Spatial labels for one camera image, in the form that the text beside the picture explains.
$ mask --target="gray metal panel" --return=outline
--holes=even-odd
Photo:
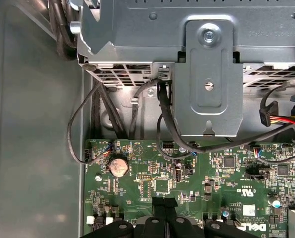
[[[213,34],[209,43],[204,40],[207,31]],[[174,117],[182,135],[237,135],[242,121],[243,67],[233,64],[232,42],[230,21],[186,24],[186,63],[175,65],[173,77]],[[213,88],[206,90],[206,83]]]
[[[75,238],[79,166],[65,136],[81,101],[81,69],[76,61],[62,62],[49,35],[18,8],[2,3],[0,238]],[[84,140],[80,128],[79,119],[73,131],[76,151]]]
[[[295,0],[106,0],[100,5],[99,22],[85,3],[83,7],[82,39],[95,54],[85,51],[83,42],[79,50],[90,61],[176,62],[175,55],[169,59],[170,52],[185,46],[188,21],[220,19],[234,23],[234,45],[240,50],[241,62],[295,62]],[[146,54],[144,47],[150,50]],[[253,57],[252,47],[259,52]]]

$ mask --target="black cable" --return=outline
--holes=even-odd
[[[54,9],[52,5],[49,6],[49,19],[51,30],[56,36],[56,50],[58,55],[65,61],[72,61],[77,58],[77,49],[69,47],[59,31],[59,25],[57,23]]]
[[[51,5],[49,5],[49,22],[50,22],[50,29],[52,30],[53,34],[57,36],[58,24],[56,21],[53,7]]]
[[[282,163],[285,163],[285,162],[289,162],[291,160],[294,160],[295,159],[295,155],[292,156],[292,157],[289,157],[287,159],[284,159],[284,160],[264,160],[264,159],[261,159],[261,158],[257,158],[258,161],[260,162],[263,162],[263,163],[266,163],[266,164],[282,164]]]
[[[66,19],[67,22],[76,21],[75,13],[76,11],[70,6],[69,1],[65,1]]]
[[[72,145],[72,124],[74,122],[75,117],[78,115],[79,111],[84,107],[84,105],[88,102],[88,100],[92,97],[92,95],[94,94],[94,92],[101,86],[101,83],[98,83],[86,96],[86,98],[84,99],[84,101],[82,102],[82,104],[79,106],[79,108],[76,110],[76,112],[74,113],[74,115],[72,116],[72,118],[70,119],[70,121],[68,122],[68,126],[67,126],[67,143],[68,143],[68,148],[69,148],[69,152],[72,155],[73,159],[82,165],[90,165],[92,163],[94,163],[95,161],[97,161],[98,159],[100,159],[101,155],[97,156],[94,160],[91,161],[82,161],[81,159],[78,158],[78,156],[76,155],[76,153],[74,152],[73,149],[73,145]]]
[[[99,93],[118,139],[128,139],[120,115],[103,84],[99,87]]]
[[[227,141],[229,141],[229,142],[233,142],[233,140],[230,139],[229,137],[225,137],[225,139],[226,139]]]
[[[150,82],[143,84],[140,88],[138,88],[138,90],[135,92],[134,94],[134,98],[139,98],[140,94],[150,88],[153,87],[155,85],[157,85],[159,82],[161,82],[161,79],[153,79]],[[136,133],[136,122],[137,122],[137,118],[138,118],[138,104],[132,104],[132,119],[131,119],[131,123],[130,123],[130,128],[129,128],[129,139],[130,140],[134,140],[135,137],[135,133]]]
[[[185,153],[183,155],[178,155],[178,156],[170,156],[167,155],[161,148],[161,121],[162,121],[162,114],[159,116],[157,120],[157,127],[156,127],[156,146],[158,151],[162,154],[167,159],[172,159],[172,160],[177,160],[177,159],[185,159],[186,157],[191,156],[190,153]]]
[[[100,83],[93,79],[93,85]],[[91,110],[91,138],[102,139],[101,131],[101,115],[100,115],[100,93],[98,90],[92,96],[92,110]]]
[[[53,13],[58,24],[58,30],[63,36],[65,43],[71,48],[77,48],[77,44],[74,41],[74,35],[69,30],[67,19],[62,6],[62,1],[49,0],[49,4],[53,8]]]
[[[263,96],[263,98],[261,99],[261,102],[260,102],[260,109],[264,109],[264,108],[267,107],[267,106],[266,106],[267,99],[268,99],[268,97],[269,97],[274,91],[277,91],[277,90],[279,90],[279,89],[284,89],[284,88],[287,88],[287,87],[289,87],[289,85],[284,84],[284,85],[281,85],[281,86],[279,86],[279,87],[276,87],[276,88],[270,90],[270,91],[269,91],[265,96]]]
[[[169,129],[175,143],[178,144],[180,147],[185,148],[186,150],[195,151],[197,153],[216,152],[216,151],[220,151],[220,150],[226,150],[226,149],[231,149],[234,147],[247,145],[247,144],[252,143],[253,141],[262,141],[262,140],[268,139],[276,134],[279,134],[283,131],[286,131],[290,128],[295,127],[295,125],[293,125],[293,124],[286,124],[286,125],[276,128],[274,130],[268,131],[266,133],[256,135],[253,137],[249,137],[247,139],[243,139],[240,141],[234,141],[234,142],[226,143],[226,144],[196,148],[196,147],[192,147],[192,146],[188,145],[182,139],[182,137],[179,135],[179,133],[177,132],[177,128],[176,128],[176,125],[175,125],[175,122],[173,119],[173,115],[172,115],[172,111],[170,108],[170,103],[169,103],[169,100],[167,97],[167,90],[166,90],[165,84],[160,85],[159,99],[160,99],[160,105],[161,105],[161,109],[162,109],[162,116],[164,117],[165,124],[166,124],[167,128]]]
[[[56,50],[60,58],[65,61],[72,61],[77,57],[77,49],[69,47],[59,31],[57,31]]]

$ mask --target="motherboard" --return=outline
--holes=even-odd
[[[163,142],[169,155],[186,153]],[[133,225],[152,215],[153,197],[173,197],[176,212],[202,228],[219,220],[261,238],[288,237],[288,211],[295,209],[295,154],[291,144],[261,143],[185,159],[164,158],[155,141],[88,140],[86,157],[102,155],[85,167],[84,233],[116,220]]]

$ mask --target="capacitor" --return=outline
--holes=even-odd
[[[275,197],[270,197],[268,203],[274,208],[279,208],[281,206],[280,201],[277,200]]]
[[[110,172],[115,177],[122,177],[129,170],[128,162],[124,159],[116,158],[110,161],[108,164]]]
[[[229,209],[227,207],[221,207],[221,214],[223,217],[229,217]]]

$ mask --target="red wire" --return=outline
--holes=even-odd
[[[295,121],[290,120],[290,119],[286,119],[286,118],[278,118],[278,117],[270,117],[270,118],[271,118],[271,119],[274,119],[274,120],[280,120],[280,121],[288,122],[288,123],[291,123],[291,124],[294,124],[294,125],[295,125]]]

